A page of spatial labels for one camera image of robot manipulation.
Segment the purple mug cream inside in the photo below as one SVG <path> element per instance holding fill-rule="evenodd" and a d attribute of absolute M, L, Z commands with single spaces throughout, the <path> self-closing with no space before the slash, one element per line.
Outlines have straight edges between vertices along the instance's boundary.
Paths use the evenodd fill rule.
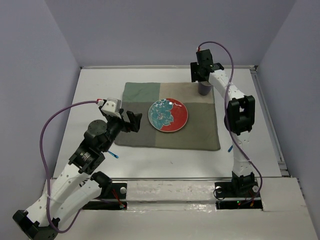
<path fill-rule="evenodd" d="M 198 82 L 198 93 L 201 96 L 206 96 L 212 90 L 212 85 L 208 81 L 199 81 Z"/>

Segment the red floral plate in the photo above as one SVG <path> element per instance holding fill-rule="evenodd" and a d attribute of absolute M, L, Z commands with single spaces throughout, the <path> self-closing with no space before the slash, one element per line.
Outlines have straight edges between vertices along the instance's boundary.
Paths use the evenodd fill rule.
<path fill-rule="evenodd" d="M 163 98 L 154 102 L 148 110 L 148 120 L 158 131 L 174 133 L 181 130 L 189 117 L 186 106 L 173 98 Z"/>

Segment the green beige patchwork cloth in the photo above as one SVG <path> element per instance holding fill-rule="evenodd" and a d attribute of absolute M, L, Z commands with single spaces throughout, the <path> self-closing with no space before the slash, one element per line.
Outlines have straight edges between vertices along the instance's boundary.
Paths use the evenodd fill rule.
<path fill-rule="evenodd" d="M 187 123 L 179 131 L 161 132 L 149 122 L 150 106 L 165 98 L 178 100 L 187 108 Z M 115 140 L 116 145 L 202 151 L 218 151 L 221 148 L 214 93 L 211 90 L 208 95 L 200 95 L 196 83 L 127 82 L 122 94 L 122 107 L 142 113 L 142 119 L 139 131 L 129 134 L 121 132 Z"/>

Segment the blue metallic fork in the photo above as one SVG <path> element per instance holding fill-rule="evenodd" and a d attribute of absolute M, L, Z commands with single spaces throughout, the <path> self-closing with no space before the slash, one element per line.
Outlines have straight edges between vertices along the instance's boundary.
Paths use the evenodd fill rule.
<path fill-rule="evenodd" d="M 111 152 L 111 151 L 108 151 L 108 153 L 110 154 L 110 155 L 112 155 L 114 158 L 116 158 L 116 159 L 118 159 L 119 158 L 119 156 L 118 155 L 116 155 L 115 153 L 113 153 L 113 152 Z"/>

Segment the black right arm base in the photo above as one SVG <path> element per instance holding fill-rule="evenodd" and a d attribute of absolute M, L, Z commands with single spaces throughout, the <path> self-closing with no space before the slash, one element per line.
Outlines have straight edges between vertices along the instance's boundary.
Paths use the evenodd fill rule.
<path fill-rule="evenodd" d="M 213 196 L 217 210 L 262 209 L 261 195 L 255 175 L 232 174 L 230 181 L 214 183 Z"/>

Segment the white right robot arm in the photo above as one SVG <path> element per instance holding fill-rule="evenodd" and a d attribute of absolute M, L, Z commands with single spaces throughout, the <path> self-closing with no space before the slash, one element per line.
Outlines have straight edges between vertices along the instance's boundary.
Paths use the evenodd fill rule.
<path fill-rule="evenodd" d="M 224 67 L 214 63 L 209 49 L 197 50 L 196 58 L 197 61 L 190 64 L 191 81 L 210 84 L 224 98 L 224 125 L 232 140 L 232 177 L 230 181 L 215 184 L 215 195 L 219 200 L 248 198 L 258 185 L 253 167 L 243 153 L 255 123 L 255 98 L 244 94 L 230 81 Z"/>

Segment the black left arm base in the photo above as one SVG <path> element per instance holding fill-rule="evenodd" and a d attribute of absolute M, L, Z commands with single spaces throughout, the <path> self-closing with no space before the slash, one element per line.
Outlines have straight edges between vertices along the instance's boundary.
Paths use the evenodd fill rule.
<path fill-rule="evenodd" d="M 82 188 L 91 180 L 98 180 L 98 183 L 102 184 L 102 190 L 97 198 L 90 200 L 82 207 L 83 210 L 122 211 L 127 209 L 127 183 L 113 183 L 110 177 L 98 171 L 83 180 L 79 186 Z"/>

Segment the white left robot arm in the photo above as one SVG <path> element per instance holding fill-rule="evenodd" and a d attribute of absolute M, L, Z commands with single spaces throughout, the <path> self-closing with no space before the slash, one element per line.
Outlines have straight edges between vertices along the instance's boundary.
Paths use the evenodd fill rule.
<path fill-rule="evenodd" d="M 71 216 L 96 198 L 104 198 L 112 190 L 112 180 L 97 171 L 120 132 L 140 130 L 142 113 L 127 111 L 128 121 L 119 112 L 102 112 L 106 118 L 92 121 L 84 139 L 69 158 L 60 176 L 47 184 L 47 191 L 26 210 L 18 210 L 13 220 L 31 240 L 53 240 Z"/>

